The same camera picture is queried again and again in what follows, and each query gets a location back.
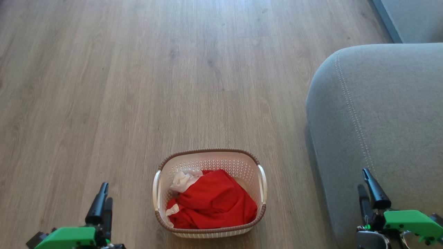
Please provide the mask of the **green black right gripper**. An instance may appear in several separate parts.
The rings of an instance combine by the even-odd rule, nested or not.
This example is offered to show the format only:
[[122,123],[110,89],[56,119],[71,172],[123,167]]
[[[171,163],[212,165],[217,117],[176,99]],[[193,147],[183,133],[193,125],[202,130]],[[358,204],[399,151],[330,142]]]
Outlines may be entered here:
[[370,191],[359,184],[362,226],[359,226],[360,249],[438,249],[442,248],[442,218],[426,216],[421,211],[386,210],[392,202],[368,168],[362,169]]

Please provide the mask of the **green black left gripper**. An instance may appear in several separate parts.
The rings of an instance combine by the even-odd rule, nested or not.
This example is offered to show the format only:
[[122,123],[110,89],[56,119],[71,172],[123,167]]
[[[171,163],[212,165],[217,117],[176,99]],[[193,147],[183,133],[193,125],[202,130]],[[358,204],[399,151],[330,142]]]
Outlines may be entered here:
[[111,242],[113,198],[107,198],[108,193],[109,183],[104,182],[85,217],[86,225],[53,228],[50,233],[39,231],[26,246],[29,249],[125,249],[125,244]]

